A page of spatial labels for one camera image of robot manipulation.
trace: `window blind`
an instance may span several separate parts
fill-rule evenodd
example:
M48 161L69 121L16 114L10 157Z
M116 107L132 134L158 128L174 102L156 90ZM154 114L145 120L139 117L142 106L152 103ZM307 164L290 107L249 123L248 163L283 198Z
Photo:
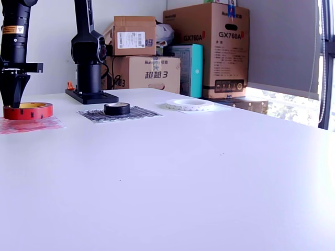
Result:
M238 6L250 10L249 86L318 99L315 0L238 0Z

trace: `white tape roll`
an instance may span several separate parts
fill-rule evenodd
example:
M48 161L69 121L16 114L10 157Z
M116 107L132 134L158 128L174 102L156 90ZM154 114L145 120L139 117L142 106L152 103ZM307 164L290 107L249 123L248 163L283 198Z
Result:
M201 99L172 99L165 103L166 107L179 111L212 111L215 108L213 102Z

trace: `orange object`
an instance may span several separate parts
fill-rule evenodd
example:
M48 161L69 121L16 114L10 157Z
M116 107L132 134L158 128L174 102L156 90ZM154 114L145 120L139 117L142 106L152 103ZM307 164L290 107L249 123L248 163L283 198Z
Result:
M52 115L53 105L50 103L21 103L20 108L4 106L4 118L9 120L37 120Z
M68 81L68 90L75 90L71 81Z

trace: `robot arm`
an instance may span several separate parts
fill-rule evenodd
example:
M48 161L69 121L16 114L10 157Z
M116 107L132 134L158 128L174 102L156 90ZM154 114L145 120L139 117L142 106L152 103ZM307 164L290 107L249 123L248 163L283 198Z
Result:
M3 36L0 56L0 92L5 106L18 108L29 72L43 72L42 63L27 63L30 9L38 0L1 0ZM75 91L65 92L83 104L117 102L101 91L101 63L107 57L104 37L94 30L92 0L74 0L77 32L72 39L72 59L77 64Z
M2 0L3 36L0 56L0 92L5 106L18 108L30 79L43 72L42 63L26 63L30 8L37 0Z

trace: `black tape roll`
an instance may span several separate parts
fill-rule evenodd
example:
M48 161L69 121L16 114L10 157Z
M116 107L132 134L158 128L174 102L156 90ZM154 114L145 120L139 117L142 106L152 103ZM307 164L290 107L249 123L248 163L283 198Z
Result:
M105 115L117 116L129 113L130 113L130 104L128 103L105 104Z

